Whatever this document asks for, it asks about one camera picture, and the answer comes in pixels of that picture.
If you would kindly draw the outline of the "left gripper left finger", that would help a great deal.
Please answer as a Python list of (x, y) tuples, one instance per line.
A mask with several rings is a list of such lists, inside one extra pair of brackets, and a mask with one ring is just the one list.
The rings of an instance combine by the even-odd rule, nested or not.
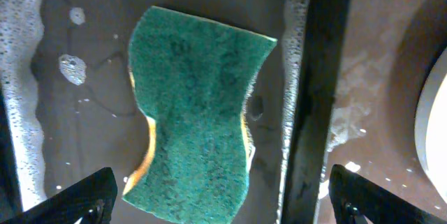
[(1, 224), (109, 224), (116, 198), (114, 173), (104, 167)]

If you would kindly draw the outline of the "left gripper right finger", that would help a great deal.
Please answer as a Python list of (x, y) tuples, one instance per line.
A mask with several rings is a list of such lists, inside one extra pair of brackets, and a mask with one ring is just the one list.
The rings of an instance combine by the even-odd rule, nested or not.
[(331, 169), (329, 196), (337, 224), (446, 224), (342, 165)]

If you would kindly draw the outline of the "pale green plate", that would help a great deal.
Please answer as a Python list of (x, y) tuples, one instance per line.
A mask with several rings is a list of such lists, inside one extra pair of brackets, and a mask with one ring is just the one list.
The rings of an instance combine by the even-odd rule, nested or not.
[(446, 200), (446, 52), (440, 54), (423, 85), (414, 137), (424, 173)]

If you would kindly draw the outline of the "green and yellow sponge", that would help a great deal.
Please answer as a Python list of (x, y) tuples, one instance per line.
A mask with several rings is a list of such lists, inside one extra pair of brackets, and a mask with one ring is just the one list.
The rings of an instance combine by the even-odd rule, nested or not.
[(129, 41), (129, 76), (149, 129), (122, 197), (171, 223), (230, 223), (255, 153), (247, 101), (275, 38), (152, 6)]

